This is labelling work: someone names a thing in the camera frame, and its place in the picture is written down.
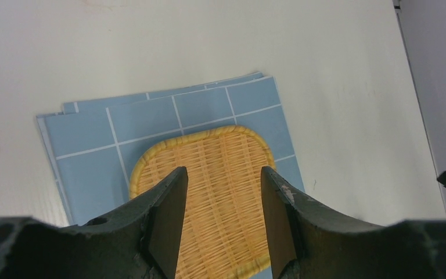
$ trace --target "gray wall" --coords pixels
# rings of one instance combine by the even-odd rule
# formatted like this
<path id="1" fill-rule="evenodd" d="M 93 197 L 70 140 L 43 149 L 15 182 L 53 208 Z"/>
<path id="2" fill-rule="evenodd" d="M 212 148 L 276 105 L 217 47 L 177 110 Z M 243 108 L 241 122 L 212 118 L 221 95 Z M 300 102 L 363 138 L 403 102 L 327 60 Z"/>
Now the gray wall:
<path id="1" fill-rule="evenodd" d="M 436 170 L 446 170 L 446 0 L 402 0 L 399 13 Z M 446 189 L 443 188 L 446 209 Z"/>

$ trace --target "white table surface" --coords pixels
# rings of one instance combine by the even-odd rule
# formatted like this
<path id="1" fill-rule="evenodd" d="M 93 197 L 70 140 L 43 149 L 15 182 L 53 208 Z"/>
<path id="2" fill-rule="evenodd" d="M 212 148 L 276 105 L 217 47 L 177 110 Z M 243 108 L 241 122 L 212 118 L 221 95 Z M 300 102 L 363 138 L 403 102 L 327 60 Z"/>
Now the white table surface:
<path id="1" fill-rule="evenodd" d="M 256 70 L 308 194 L 376 224 L 445 218 L 391 0 L 0 1 L 0 216 L 67 225 L 37 113 Z"/>

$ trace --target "blue tiled cloth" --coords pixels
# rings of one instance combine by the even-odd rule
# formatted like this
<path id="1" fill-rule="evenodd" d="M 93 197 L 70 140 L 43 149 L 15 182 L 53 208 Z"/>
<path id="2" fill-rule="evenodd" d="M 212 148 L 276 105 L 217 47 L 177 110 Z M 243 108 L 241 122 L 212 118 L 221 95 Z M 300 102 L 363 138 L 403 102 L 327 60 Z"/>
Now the blue tiled cloth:
<path id="1" fill-rule="evenodd" d="M 37 115 L 38 127 L 41 131 L 42 139 L 44 140 L 44 143 L 45 143 L 45 147 L 47 150 L 47 156 L 49 158 L 49 161 L 51 162 L 51 166 L 53 169 L 54 178 L 55 178 L 57 187 L 60 189 L 61 193 L 64 193 L 64 191 L 62 190 L 62 183 L 59 182 L 60 181 L 60 179 L 58 177 L 59 171 L 57 169 L 56 161 L 55 161 L 55 159 L 54 160 L 51 159 L 51 154 L 53 154 L 53 150 L 52 150 L 52 147 L 50 144 L 50 138 L 49 138 L 48 131 L 47 131 L 46 125 L 45 125 L 45 117 L 54 116 L 54 115 L 64 115 L 64 114 L 70 114 L 70 113 L 78 113 L 80 108 L 81 108 L 82 112 L 87 111 L 87 110 L 105 109 L 105 108 L 108 108 L 109 106 L 120 105 L 120 104 L 124 104 L 124 103 L 138 102 L 138 101 L 145 101 L 150 98 L 152 98 L 152 99 L 153 98 L 161 98 L 161 97 L 165 97 L 165 96 L 172 96 L 172 95 L 186 93 L 186 92 L 204 90 L 207 88 L 215 88 L 215 87 L 222 87 L 222 86 L 231 85 L 231 84 L 245 83 L 247 81 L 262 78 L 263 76 L 264 75 L 261 72 L 256 72 L 253 74 L 248 74 L 246 76 L 229 78 L 227 80 L 213 81 L 212 83 L 194 85 L 194 86 L 185 87 L 185 88 L 175 88 L 175 89 L 170 89 L 170 90 L 138 93 L 138 94 L 132 94 L 132 95 L 127 95 L 127 96 L 117 96 L 117 97 L 93 99 L 93 100 L 87 100 L 87 101 L 69 102 L 69 103 L 64 104 L 64 106 L 63 106 L 64 112 L 56 112 L 56 113 L 47 113 L 47 114 Z M 197 131 L 208 130 L 208 129 L 215 127 L 215 125 L 216 124 L 208 124 L 206 126 L 195 127 L 195 128 L 188 129 L 187 132 L 195 133 Z M 62 198 L 62 202 L 66 205 L 67 202 L 65 200 L 65 196 L 61 194 L 61 198 Z M 69 222 L 71 223 L 72 222 L 71 215 L 68 213 L 69 211 L 67 209 L 66 209 L 66 212 L 67 212 Z"/>
<path id="2" fill-rule="evenodd" d="M 256 275 L 251 277 L 252 279 L 272 279 L 271 267 L 257 273 Z"/>
<path id="3" fill-rule="evenodd" d="M 272 77 L 38 122 L 71 224 L 84 224 L 126 202 L 132 169 L 154 144 L 227 125 L 261 135 L 278 172 L 304 190 Z"/>

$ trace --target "woven bamboo tray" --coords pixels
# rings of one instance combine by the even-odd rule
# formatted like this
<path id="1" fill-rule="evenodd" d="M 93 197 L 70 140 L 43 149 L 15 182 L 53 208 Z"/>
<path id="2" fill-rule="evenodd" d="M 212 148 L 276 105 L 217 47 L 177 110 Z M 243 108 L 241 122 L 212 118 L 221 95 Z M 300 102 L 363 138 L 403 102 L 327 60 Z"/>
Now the woven bamboo tray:
<path id="1" fill-rule="evenodd" d="M 254 131 L 226 126 L 151 147 L 131 175 L 130 198 L 177 166 L 189 186 L 176 278 L 249 278 L 269 266 L 260 174 L 275 168 Z"/>

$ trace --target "scratch mark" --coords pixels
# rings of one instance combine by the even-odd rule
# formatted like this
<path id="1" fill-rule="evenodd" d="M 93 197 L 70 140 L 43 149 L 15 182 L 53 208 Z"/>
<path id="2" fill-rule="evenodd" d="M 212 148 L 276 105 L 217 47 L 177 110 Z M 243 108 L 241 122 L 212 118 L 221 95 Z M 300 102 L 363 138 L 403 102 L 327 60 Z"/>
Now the scratch mark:
<path id="1" fill-rule="evenodd" d="M 281 189 L 283 189 L 283 192 L 285 192 L 286 197 L 290 200 L 292 205 L 294 205 L 295 204 L 295 198 L 293 197 L 293 195 L 295 195 L 295 194 L 292 193 L 290 191 L 290 188 L 288 188 L 286 185 L 281 185 Z"/>
<path id="2" fill-rule="evenodd" d="M 111 12 L 113 11 L 113 8 L 115 8 L 115 6 L 108 6 L 108 5 L 102 5 L 102 4 L 97 4 L 97 3 L 91 3 L 91 1 L 89 1 L 89 0 L 82 0 L 82 2 L 85 3 L 86 6 L 93 7 L 93 8 L 108 9 Z"/>

